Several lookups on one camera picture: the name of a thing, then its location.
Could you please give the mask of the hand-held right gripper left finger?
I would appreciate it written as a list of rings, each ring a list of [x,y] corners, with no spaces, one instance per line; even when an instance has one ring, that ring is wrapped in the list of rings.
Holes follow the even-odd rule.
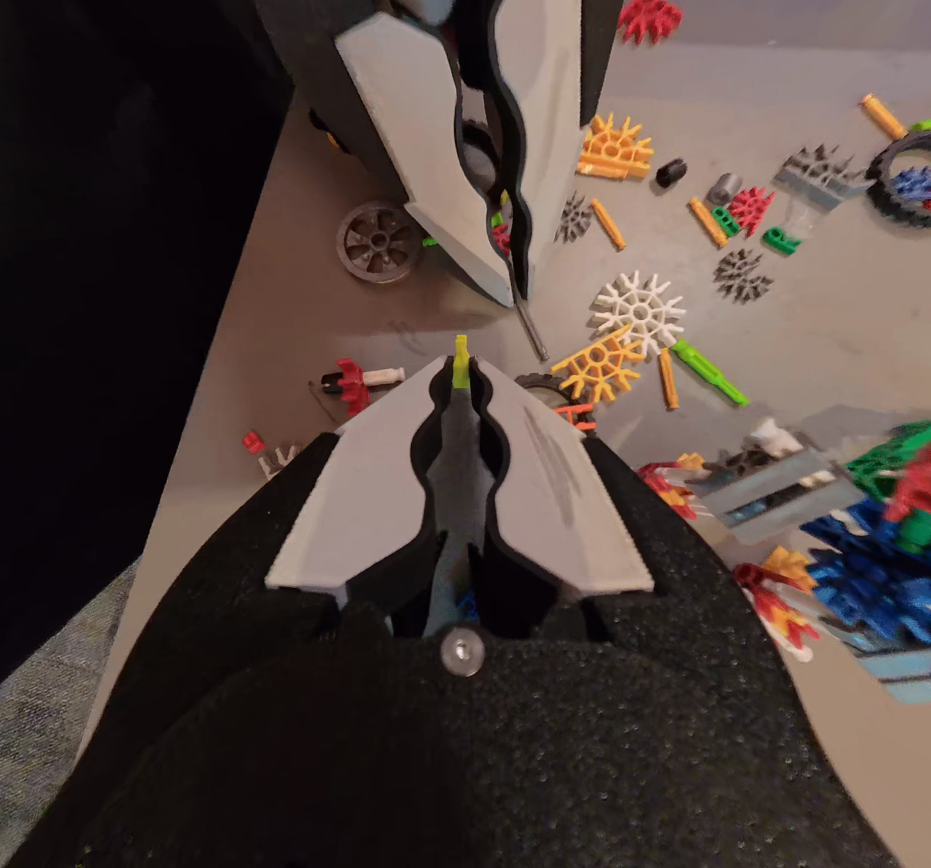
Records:
[[[436,358],[349,420],[265,586],[337,603],[412,603],[439,554],[429,470],[439,456],[452,358]]]

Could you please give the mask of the grey spoked wheel hub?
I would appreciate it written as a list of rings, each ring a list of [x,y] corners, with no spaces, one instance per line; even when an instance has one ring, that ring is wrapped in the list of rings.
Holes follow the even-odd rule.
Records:
[[[353,277],[373,285],[405,279],[424,252],[426,235],[399,205],[383,199],[356,206],[343,218],[336,254]]]

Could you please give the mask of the white thick rod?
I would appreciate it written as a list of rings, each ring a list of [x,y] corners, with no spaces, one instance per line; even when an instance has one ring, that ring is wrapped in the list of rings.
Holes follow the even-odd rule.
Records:
[[[794,435],[777,425],[771,417],[762,420],[751,430],[749,438],[763,452],[775,459],[798,453],[803,448]]]

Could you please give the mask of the green connector structure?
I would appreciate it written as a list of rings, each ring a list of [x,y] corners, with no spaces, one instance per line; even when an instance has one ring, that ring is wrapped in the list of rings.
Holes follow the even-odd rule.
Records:
[[[905,468],[929,443],[929,420],[905,423],[892,429],[886,441],[847,462],[845,468],[867,497],[886,503],[893,497]]]

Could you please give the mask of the black toy tyre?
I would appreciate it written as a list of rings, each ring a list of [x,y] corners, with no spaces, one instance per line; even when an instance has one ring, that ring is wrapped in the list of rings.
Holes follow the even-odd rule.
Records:
[[[500,156],[489,127],[474,119],[465,119],[462,127],[463,160],[465,168],[476,181],[481,192],[495,191],[500,169]]]
[[[551,410],[568,404],[590,403],[585,392],[575,397],[574,391],[569,387],[562,387],[562,380],[551,373],[523,374],[516,377],[516,382]],[[597,436],[597,432],[584,434],[591,437]]]

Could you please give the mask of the large black knobby tyre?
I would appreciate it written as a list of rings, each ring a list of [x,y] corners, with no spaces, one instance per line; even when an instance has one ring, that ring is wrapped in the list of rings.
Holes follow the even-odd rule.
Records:
[[[872,180],[867,196],[884,217],[913,228],[928,228],[930,208],[920,208],[917,203],[909,204],[899,200],[891,187],[891,178],[898,174],[894,172],[896,161],[909,153],[916,153],[925,159],[924,164],[917,166],[929,165],[930,131],[908,133],[874,158],[867,169],[867,177]]]

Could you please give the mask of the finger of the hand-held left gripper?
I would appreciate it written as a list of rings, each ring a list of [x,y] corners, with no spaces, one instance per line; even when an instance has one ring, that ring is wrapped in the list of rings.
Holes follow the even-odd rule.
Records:
[[[448,47],[420,24],[378,12],[338,36],[336,48],[401,178],[408,214],[483,292],[514,306],[488,202],[460,154],[462,94]]]
[[[581,0],[485,0],[491,91],[502,124],[510,248],[524,299],[554,249],[584,130]]]

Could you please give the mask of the orange fan connector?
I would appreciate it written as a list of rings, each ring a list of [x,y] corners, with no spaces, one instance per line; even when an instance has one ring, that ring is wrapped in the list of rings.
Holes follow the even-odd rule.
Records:
[[[617,125],[612,113],[595,115],[583,141],[576,175],[611,180],[646,178],[654,149],[652,139],[641,137],[641,131],[642,126],[631,124],[630,117]]]

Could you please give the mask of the grey panel assembly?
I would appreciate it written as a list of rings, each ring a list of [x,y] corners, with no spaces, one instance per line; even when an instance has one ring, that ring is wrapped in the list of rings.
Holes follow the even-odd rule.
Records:
[[[775,459],[748,434],[736,453],[705,462],[709,477],[692,483],[713,517],[742,545],[757,545],[865,499],[845,466],[806,435],[786,430],[803,446],[798,453]]]

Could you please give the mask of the yellow half-circle connector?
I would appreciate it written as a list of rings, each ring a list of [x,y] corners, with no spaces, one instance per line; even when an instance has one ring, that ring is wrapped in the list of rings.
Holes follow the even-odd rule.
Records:
[[[640,379],[635,365],[646,355],[641,351],[642,342],[627,336],[629,330],[628,325],[602,336],[551,366],[552,375],[563,374],[559,389],[568,394],[572,403],[613,402]]]

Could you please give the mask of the white snowflake connector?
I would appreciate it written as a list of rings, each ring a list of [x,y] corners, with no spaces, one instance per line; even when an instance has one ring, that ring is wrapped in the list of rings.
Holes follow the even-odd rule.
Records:
[[[622,273],[599,289],[589,305],[591,337],[601,339],[622,331],[622,341],[635,344],[646,360],[670,349],[684,335],[685,309],[681,295],[669,292],[671,283],[657,273]]]

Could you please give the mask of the small red connector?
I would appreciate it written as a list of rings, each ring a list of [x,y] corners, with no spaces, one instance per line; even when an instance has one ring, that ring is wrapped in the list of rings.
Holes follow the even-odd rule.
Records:
[[[774,197],[775,191],[768,191],[765,187],[750,187],[740,190],[731,200],[728,212],[746,238],[756,232]]]

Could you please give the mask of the dark grey snowflake connector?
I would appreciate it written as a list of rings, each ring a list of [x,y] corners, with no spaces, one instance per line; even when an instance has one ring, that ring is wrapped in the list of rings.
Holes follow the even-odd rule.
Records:
[[[770,291],[774,280],[761,269],[762,253],[741,248],[722,257],[713,273],[717,292],[735,304],[745,305]]]
[[[554,242],[573,243],[583,237],[590,228],[594,213],[591,202],[583,194],[573,193],[562,209]]]

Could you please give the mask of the red fan connector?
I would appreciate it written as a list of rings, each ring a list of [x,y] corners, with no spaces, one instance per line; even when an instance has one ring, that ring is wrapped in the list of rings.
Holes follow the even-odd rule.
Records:
[[[631,0],[625,4],[617,23],[621,41],[641,45],[648,37],[654,45],[678,30],[682,11],[668,0]]]

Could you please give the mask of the thin metal rod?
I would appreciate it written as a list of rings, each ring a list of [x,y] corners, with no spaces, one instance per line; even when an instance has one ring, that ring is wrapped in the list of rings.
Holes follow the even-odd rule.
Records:
[[[513,305],[517,311],[518,318],[528,337],[534,356],[538,362],[545,363],[549,360],[549,353],[541,338],[539,330],[533,322],[527,301],[522,297],[518,289],[518,283],[514,276],[513,269],[510,270],[510,289],[513,297]]]

